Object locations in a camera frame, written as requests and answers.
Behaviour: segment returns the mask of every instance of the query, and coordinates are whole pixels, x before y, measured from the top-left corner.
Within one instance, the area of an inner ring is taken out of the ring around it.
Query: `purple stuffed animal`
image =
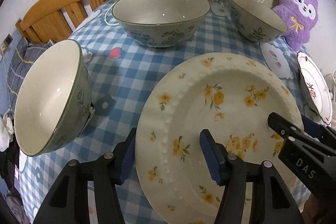
[[[282,36],[293,50],[298,51],[310,38],[310,30],[318,20],[317,0],[280,0],[273,11],[286,23],[288,31]]]

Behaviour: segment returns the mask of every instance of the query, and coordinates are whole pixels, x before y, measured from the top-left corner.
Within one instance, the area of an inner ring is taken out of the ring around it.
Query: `chair backrest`
[[[55,42],[67,39],[72,30],[64,18],[61,9],[69,15],[74,27],[87,17],[82,0],[39,0],[22,20],[15,26],[22,36],[36,43],[46,43],[49,39]],[[105,0],[88,0],[91,9],[95,10]]]

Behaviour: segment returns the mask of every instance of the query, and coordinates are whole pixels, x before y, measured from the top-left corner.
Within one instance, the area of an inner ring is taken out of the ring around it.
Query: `floral plate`
[[[287,185],[295,180],[277,154],[280,136],[267,125],[277,112],[303,129],[295,99],[274,73],[241,55],[208,53],[170,71],[148,98],[136,134],[136,169],[142,190],[168,223],[211,224],[224,187],[211,180],[199,135],[245,161],[273,162]],[[248,223],[252,185],[242,223]]]
[[[307,54],[299,51],[297,61],[300,67],[302,93],[309,107],[329,125],[333,108],[327,83],[317,65]]]

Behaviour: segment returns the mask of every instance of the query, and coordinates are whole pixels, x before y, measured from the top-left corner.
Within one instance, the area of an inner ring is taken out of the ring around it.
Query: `silver bolt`
[[[69,166],[75,166],[76,164],[77,164],[77,160],[75,160],[75,159],[72,159],[68,162]]]
[[[110,159],[110,158],[113,158],[113,153],[112,152],[107,152],[104,154],[104,158],[106,159]]]
[[[264,166],[267,168],[271,168],[272,167],[272,163],[268,160],[264,161]]]
[[[230,154],[227,155],[227,158],[230,159],[230,160],[236,160],[237,156],[235,154],[230,153]]]

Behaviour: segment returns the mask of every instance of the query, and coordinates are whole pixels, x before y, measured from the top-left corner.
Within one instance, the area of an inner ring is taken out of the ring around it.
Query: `blue checkered tablecloth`
[[[92,84],[92,101],[96,114],[84,132],[66,147],[38,157],[20,156],[20,187],[27,216],[33,222],[48,190],[71,159],[80,162],[96,160],[125,140],[136,127],[144,104],[155,85],[176,65],[208,52],[231,52],[245,55],[267,66],[260,44],[242,38],[230,18],[209,12],[189,41],[168,49],[140,46],[128,37],[121,26],[111,27],[104,15],[112,1],[101,5],[70,38],[77,40],[86,59]],[[305,113],[299,88],[296,52],[283,38],[271,42],[283,52],[293,79],[283,79],[293,94],[298,108]],[[88,187],[91,223],[96,223],[93,185]],[[135,167],[117,193],[126,223],[159,224],[164,221],[144,196]],[[293,195],[298,204],[306,200],[309,191],[297,184]]]

